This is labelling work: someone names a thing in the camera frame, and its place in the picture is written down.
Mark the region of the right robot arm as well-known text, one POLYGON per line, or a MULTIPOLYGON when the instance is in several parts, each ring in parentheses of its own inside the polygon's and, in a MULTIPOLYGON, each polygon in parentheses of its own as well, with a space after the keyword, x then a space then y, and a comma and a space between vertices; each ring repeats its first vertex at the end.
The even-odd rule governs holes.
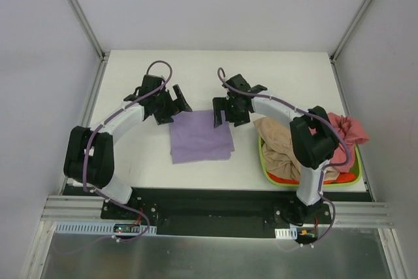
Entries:
POLYGON ((297 188, 298 204, 294 206, 295 218, 309 223, 317 216, 315 204, 321 201, 325 167, 330 165, 334 151, 343 143, 333 128, 325 109, 316 106, 299 108, 258 84, 250 86, 241 74, 226 79, 223 68, 217 76, 226 89, 225 97, 212 99, 214 127, 223 122, 235 127, 250 122, 250 114, 257 113, 280 122, 290 130, 293 153, 301 164, 300 183, 297 188))

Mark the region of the purple t shirt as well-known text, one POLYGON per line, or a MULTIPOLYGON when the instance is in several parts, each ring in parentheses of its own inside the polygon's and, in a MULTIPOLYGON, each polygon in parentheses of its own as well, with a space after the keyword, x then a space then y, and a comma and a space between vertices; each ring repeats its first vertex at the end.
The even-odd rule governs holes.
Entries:
POLYGON ((234 152, 229 125, 214 127, 212 110, 182 112, 169 124, 174 164, 228 160, 234 152))

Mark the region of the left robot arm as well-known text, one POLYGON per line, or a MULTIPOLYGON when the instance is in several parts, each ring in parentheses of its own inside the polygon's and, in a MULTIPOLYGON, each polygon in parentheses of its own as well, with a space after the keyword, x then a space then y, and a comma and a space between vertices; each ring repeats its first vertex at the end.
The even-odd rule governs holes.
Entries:
POLYGON ((191 112, 179 85, 173 85, 176 98, 161 77, 146 74, 142 85, 123 99, 121 105, 93 127, 71 130, 63 173, 116 203, 115 211, 130 220, 138 212, 133 189, 115 174, 114 145, 134 126, 150 116, 157 125, 172 123, 174 116, 191 112))

